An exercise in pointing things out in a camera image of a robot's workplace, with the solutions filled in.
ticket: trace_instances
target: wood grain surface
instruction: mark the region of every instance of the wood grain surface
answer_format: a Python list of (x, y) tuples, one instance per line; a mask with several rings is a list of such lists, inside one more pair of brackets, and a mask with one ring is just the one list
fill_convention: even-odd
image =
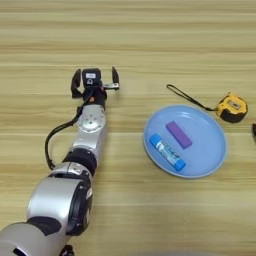
[[(0, 228), (25, 219), (29, 196), (49, 173), (45, 137), (80, 104), (70, 97), (74, 71), (99, 67), (107, 82), (114, 65), (122, 88), (109, 93), (91, 224), (72, 239), (76, 255), (256, 255), (255, 26), (255, 0), (2, 0)], [(144, 151), (153, 112), (191, 105), (167, 83), (208, 106), (229, 91), (249, 104), (239, 124), (213, 114), (228, 157), (210, 177), (175, 178)], [(55, 161), (75, 133), (72, 127), (52, 141)]]

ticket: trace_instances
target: purple eraser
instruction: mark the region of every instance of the purple eraser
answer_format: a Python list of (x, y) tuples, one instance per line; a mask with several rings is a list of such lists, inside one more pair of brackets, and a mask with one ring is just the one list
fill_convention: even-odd
[(166, 125), (166, 128), (183, 149), (186, 149), (192, 145), (192, 141), (190, 140), (190, 138), (181, 130), (181, 128), (174, 121), (168, 123)]

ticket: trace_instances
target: blue glue stick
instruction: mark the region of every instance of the blue glue stick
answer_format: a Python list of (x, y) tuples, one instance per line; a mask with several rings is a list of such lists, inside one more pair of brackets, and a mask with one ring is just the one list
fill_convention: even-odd
[(162, 156), (175, 168), (181, 171), (186, 163), (178, 156), (170, 146), (165, 143), (158, 134), (154, 134), (150, 138), (150, 143), (162, 154)]

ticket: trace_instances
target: tape measure lanyard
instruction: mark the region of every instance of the tape measure lanyard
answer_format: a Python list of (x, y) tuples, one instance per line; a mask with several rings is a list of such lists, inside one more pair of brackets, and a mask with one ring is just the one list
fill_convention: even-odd
[(191, 96), (187, 95), (185, 92), (181, 91), (180, 89), (178, 89), (175, 85), (173, 84), (167, 84), (166, 87), (173, 91), (174, 93), (176, 93), (177, 95), (179, 95), (180, 97), (192, 102), (193, 104), (207, 110), (207, 111), (217, 111), (218, 108), (208, 108), (205, 107), (203, 104), (201, 104), (200, 102), (198, 102), (197, 100), (195, 100), (194, 98), (192, 98)]

